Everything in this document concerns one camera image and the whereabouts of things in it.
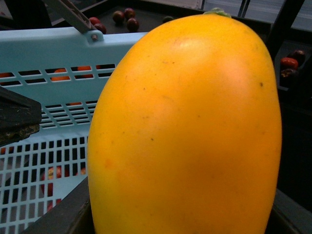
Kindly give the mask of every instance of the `orange squash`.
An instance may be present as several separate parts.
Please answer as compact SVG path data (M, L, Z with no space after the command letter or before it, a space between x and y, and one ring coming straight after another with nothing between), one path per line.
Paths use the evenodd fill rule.
M88 141L97 234L263 234L281 152L261 38L219 15L165 23L119 63Z

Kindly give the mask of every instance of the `metal bracket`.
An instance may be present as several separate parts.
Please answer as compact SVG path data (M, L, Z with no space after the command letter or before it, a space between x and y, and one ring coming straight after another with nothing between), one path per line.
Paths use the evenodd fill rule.
M96 30L89 19L79 11L69 0L42 0L58 14L60 14L70 25L80 33L85 34L90 30Z

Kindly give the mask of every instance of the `bolt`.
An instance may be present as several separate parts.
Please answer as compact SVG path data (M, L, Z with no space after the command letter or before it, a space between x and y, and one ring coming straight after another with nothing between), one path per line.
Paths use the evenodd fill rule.
M96 34L93 34L93 35L91 35L91 39L92 39L92 41L97 41L98 36Z

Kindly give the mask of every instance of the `light blue plastic crate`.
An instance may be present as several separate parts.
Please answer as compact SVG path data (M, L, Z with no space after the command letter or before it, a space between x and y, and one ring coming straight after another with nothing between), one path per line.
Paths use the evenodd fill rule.
M20 233L87 176L80 170L86 166L98 97L114 68L143 35L82 35L73 27L0 32L0 73L11 73L0 78L1 85L42 105L40 131L7 145L0 154L0 234ZM90 66L91 71L77 71L79 66ZM66 72L53 74L58 68ZM81 78L86 74L92 78ZM57 76L70 80L51 81ZM57 166L62 166L62 178L41 180L48 168ZM69 168L69 177L64 177L64 168ZM48 197L51 182L53 196Z

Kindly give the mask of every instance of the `blemish on squash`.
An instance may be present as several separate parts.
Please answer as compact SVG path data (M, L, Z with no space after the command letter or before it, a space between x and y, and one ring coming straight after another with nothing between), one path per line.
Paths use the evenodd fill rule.
M104 162L104 167L106 168L106 169L110 169L110 168L112 168L112 166L113 166L113 162L110 160L110 159L106 159L105 160L105 162Z

